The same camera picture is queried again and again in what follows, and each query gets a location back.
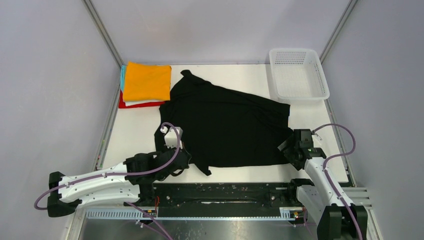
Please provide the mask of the black t shirt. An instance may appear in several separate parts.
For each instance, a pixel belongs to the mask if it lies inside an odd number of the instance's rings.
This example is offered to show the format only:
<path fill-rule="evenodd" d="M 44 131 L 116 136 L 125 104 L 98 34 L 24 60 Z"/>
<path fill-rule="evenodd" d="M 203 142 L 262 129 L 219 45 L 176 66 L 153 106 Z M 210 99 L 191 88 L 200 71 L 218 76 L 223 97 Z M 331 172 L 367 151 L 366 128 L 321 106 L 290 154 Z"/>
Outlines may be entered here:
<path fill-rule="evenodd" d="M 288 104 L 214 85 L 187 69 L 181 75 L 159 107 L 160 120 L 182 129 L 190 162 L 203 174 L 288 163 L 278 149 L 293 132 Z"/>

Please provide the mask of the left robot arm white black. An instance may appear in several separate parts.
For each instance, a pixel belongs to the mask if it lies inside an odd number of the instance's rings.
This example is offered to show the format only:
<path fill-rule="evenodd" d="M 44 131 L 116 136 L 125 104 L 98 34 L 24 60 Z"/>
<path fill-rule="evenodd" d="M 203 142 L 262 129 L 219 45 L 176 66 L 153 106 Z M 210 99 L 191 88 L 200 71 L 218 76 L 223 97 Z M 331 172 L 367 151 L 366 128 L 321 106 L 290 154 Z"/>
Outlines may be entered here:
<path fill-rule="evenodd" d="M 52 172 L 47 214 L 58 218 L 83 207 L 127 202 L 151 205 L 157 200 L 153 183 L 179 176 L 189 168 L 191 158 L 186 150 L 171 148 L 165 152 L 137 153 L 112 167 L 82 175 Z"/>

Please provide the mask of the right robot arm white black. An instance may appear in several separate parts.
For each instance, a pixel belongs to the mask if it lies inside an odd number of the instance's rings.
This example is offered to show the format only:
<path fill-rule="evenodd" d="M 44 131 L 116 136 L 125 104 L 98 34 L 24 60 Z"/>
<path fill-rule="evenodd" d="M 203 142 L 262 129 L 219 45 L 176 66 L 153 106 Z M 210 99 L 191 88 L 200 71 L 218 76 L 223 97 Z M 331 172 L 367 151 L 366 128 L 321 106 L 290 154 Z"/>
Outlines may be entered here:
<path fill-rule="evenodd" d="M 294 179 L 292 189 L 287 191 L 287 201 L 293 206 L 302 206 L 305 217 L 316 223 L 319 240 L 353 240 L 367 238 L 368 213 L 364 206 L 354 203 L 335 180 L 329 167 L 333 156 L 327 156 L 320 147 L 315 147 L 315 130 L 295 129 L 278 150 L 296 170 L 304 170 L 308 179 Z"/>

